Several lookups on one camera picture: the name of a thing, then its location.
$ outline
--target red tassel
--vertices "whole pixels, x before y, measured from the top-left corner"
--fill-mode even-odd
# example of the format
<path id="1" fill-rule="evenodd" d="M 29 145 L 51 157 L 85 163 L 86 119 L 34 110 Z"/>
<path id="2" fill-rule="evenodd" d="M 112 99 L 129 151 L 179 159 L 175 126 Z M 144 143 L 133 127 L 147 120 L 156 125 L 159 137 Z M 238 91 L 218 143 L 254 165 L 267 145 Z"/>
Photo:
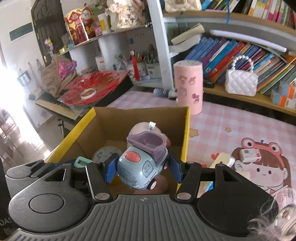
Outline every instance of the red tassel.
<path id="1" fill-rule="evenodd" d="M 135 72 L 135 79 L 136 79 L 136 81 L 140 81 L 140 73 L 139 73 L 139 70 L 138 70 L 138 66 L 137 66 L 137 61 L 136 61 L 135 55 L 132 55 L 131 56 L 131 60 L 133 62 L 133 70 Z"/>

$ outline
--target teal keychain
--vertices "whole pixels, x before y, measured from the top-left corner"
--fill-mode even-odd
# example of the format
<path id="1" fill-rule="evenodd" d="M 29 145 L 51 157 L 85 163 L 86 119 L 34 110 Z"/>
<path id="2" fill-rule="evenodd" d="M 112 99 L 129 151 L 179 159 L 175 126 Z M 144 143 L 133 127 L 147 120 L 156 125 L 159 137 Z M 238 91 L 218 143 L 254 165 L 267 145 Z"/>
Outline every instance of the teal keychain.
<path id="1" fill-rule="evenodd" d="M 90 162 L 93 162 L 93 161 L 85 157 L 79 156 L 74 162 L 74 167 L 76 168 L 85 167 Z"/>

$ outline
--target toy wheel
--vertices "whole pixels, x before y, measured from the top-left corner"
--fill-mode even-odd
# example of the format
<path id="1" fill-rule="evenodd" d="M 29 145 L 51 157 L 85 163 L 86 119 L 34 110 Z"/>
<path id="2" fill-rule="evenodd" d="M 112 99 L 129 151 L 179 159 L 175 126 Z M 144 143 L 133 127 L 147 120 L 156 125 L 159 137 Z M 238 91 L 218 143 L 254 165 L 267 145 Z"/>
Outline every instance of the toy wheel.
<path id="1" fill-rule="evenodd" d="M 149 183 L 149 185 L 147 186 L 148 190 L 152 190 L 153 188 L 155 188 L 156 186 L 156 179 L 153 178 L 152 181 Z"/>
<path id="2" fill-rule="evenodd" d="M 163 169 L 167 169 L 168 168 L 168 161 L 165 162 Z"/>

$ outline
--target white handbag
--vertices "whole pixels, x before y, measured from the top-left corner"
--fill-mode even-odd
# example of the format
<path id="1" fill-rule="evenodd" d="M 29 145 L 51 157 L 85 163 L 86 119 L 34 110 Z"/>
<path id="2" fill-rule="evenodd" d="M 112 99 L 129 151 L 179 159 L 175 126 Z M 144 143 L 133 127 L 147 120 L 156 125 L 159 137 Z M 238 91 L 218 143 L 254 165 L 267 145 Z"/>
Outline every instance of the white handbag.
<path id="1" fill-rule="evenodd" d="M 240 59 L 246 59 L 251 64 L 250 71 L 236 70 L 235 65 Z M 253 73 L 254 62 L 248 56 L 234 58 L 232 68 L 227 70 L 225 90 L 229 94 L 255 96 L 257 92 L 258 75 Z"/>
<path id="2" fill-rule="evenodd" d="M 200 11 L 201 9 L 200 0 L 165 0 L 166 12 Z"/>

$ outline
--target pink cylinder container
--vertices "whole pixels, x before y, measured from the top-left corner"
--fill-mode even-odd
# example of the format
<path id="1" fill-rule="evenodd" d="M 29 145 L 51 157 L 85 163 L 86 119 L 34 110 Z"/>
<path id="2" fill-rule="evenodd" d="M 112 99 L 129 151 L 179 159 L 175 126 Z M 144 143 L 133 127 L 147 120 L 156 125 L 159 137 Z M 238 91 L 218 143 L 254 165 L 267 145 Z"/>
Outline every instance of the pink cylinder container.
<path id="1" fill-rule="evenodd" d="M 178 105 L 190 106 L 191 115 L 199 114 L 202 111 L 202 63 L 195 60 L 182 60 L 174 64 L 174 72 Z"/>

